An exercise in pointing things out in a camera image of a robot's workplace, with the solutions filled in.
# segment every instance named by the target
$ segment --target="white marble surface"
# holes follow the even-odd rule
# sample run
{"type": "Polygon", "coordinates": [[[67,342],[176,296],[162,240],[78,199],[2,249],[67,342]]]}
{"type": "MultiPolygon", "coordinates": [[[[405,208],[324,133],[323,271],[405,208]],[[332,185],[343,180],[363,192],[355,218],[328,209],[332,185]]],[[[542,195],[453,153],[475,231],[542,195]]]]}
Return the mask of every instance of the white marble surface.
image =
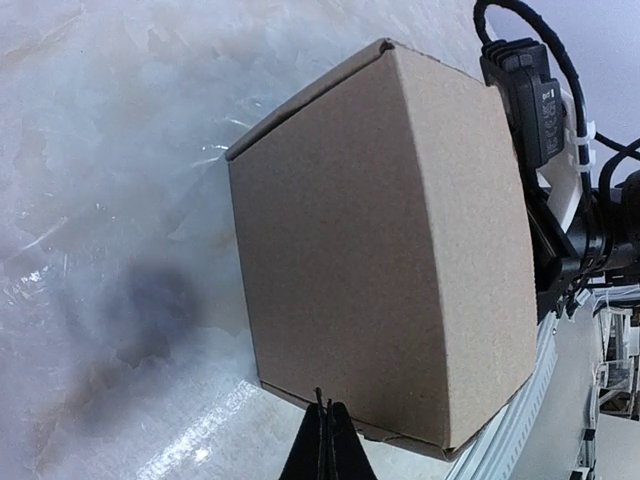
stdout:
{"type": "Polygon", "coordinates": [[[1,0],[0,477],[277,478],[302,412],[255,386],[219,158],[378,37],[479,75],[471,8],[1,0]]]}

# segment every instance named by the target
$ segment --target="brown cardboard box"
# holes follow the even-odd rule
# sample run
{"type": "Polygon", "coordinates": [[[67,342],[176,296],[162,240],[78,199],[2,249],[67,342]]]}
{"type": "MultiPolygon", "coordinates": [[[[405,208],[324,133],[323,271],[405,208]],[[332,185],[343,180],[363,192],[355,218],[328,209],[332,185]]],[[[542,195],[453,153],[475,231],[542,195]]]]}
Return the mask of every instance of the brown cardboard box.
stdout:
{"type": "Polygon", "coordinates": [[[532,373],[529,226],[500,95],[380,40],[228,152],[262,385],[451,459],[532,373]]]}

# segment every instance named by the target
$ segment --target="white cable tie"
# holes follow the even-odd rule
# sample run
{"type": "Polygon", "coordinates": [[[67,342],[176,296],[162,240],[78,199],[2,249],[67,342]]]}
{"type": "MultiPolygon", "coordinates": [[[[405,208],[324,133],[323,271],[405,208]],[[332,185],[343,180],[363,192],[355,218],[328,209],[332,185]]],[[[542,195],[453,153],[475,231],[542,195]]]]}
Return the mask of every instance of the white cable tie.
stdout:
{"type": "Polygon", "coordinates": [[[587,123],[587,135],[579,137],[575,130],[569,131],[569,141],[574,145],[581,147],[582,145],[588,145],[589,142],[596,138],[596,122],[587,123]]]}
{"type": "Polygon", "coordinates": [[[573,155],[569,155],[569,157],[571,161],[571,166],[578,173],[588,173],[596,165],[596,151],[592,149],[589,149],[589,163],[586,165],[582,165],[580,161],[573,155]]]}
{"type": "Polygon", "coordinates": [[[591,291],[585,288],[577,295],[576,302],[578,302],[578,305],[582,307],[585,303],[587,303],[587,300],[589,299],[590,296],[591,296],[591,291]]]}

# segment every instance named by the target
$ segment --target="white wall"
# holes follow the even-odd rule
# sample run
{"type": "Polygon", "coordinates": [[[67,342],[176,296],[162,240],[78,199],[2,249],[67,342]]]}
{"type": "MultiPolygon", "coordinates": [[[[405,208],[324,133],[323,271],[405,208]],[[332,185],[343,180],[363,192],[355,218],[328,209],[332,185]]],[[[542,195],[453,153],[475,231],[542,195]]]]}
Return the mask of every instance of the white wall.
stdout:
{"type": "MultiPolygon", "coordinates": [[[[635,0],[527,0],[556,31],[573,60],[598,130],[630,143],[640,137],[640,2],[635,0]]],[[[501,38],[534,36],[515,14],[489,7],[488,17],[501,38]]],[[[598,164],[613,152],[598,146],[598,164]]],[[[627,160],[615,180],[640,164],[627,160]]]]}

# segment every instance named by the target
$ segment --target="cardboard box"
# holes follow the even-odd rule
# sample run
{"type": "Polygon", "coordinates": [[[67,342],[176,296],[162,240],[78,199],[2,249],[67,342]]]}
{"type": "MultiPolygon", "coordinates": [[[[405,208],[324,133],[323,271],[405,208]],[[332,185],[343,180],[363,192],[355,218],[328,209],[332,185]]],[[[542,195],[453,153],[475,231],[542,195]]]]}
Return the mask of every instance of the cardboard box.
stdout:
{"type": "Polygon", "coordinates": [[[228,152],[258,373],[452,459],[533,372],[533,258],[499,92],[389,40],[228,152]]]}

